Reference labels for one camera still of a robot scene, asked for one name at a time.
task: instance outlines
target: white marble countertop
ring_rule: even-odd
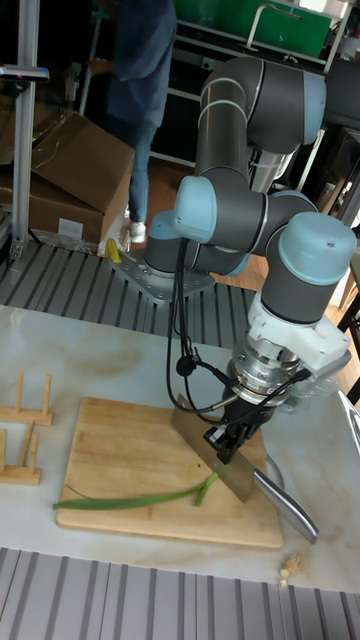
[[[287,490],[320,529],[315,546],[283,520],[285,543],[277,552],[76,532],[56,526],[51,505],[60,494],[81,398],[170,407],[166,340],[0,307],[0,348],[0,404],[14,403],[16,375],[23,370],[23,406],[39,408],[45,374],[52,373],[55,414],[52,427],[37,427],[40,485],[0,484],[0,547],[267,582],[278,580],[284,559],[301,552],[305,570],[293,584],[360,591],[360,459],[337,393],[304,402],[295,413],[278,411],[263,428]],[[219,368],[230,357],[215,347],[200,346],[200,353]],[[174,380],[174,389],[180,391],[181,382]],[[195,373],[195,400],[206,404],[220,394],[216,380]],[[25,427],[0,426],[8,426],[7,462],[14,464]]]

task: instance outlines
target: yellow object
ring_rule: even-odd
[[[120,264],[122,262],[114,238],[109,238],[106,243],[105,258],[110,258],[112,262],[115,262],[115,264]]]

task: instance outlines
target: stainless steel handle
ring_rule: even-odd
[[[299,503],[289,496],[286,491],[280,489],[275,482],[265,476],[259,469],[254,469],[254,482],[285,520],[301,533],[306,540],[311,544],[315,544],[319,529]]]

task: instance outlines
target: kitchen knife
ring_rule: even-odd
[[[179,404],[191,408],[190,404],[179,396]],[[240,500],[246,500],[254,484],[262,491],[277,511],[311,544],[317,540],[319,530],[301,505],[260,469],[254,467],[240,451],[235,451],[231,462],[223,464],[216,450],[204,439],[204,425],[196,414],[174,409],[172,426],[184,438],[185,442],[202,460],[219,474],[220,479]]]

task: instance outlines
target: wooden peg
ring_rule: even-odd
[[[32,476],[36,471],[36,454],[37,454],[37,446],[39,442],[39,434],[33,433],[31,436],[31,446],[30,446],[30,460],[29,460],[29,474]]]
[[[44,417],[47,416],[49,413],[50,389],[51,389],[51,373],[48,373],[45,378],[44,402],[43,402]]]
[[[0,431],[0,472],[5,471],[6,467],[6,439],[7,429],[1,429]]]
[[[21,398],[22,398],[22,388],[24,384],[24,372],[19,371],[17,384],[16,384],[16,400],[15,400],[15,412],[20,413],[21,411]]]
[[[30,444],[30,439],[31,439],[31,436],[32,436],[32,432],[33,432],[33,429],[34,429],[34,424],[35,424],[34,420],[29,420],[28,426],[27,426],[27,429],[26,429],[26,433],[25,433],[25,437],[24,437],[24,441],[23,441],[23,446],[22,446],[21,453],[20,453],[19,462],[18,462],[18,466],[19,467],[25,466],[26,456],[27,456],[27,452],[28,452],[28,449],[29,449],[29,444]]]

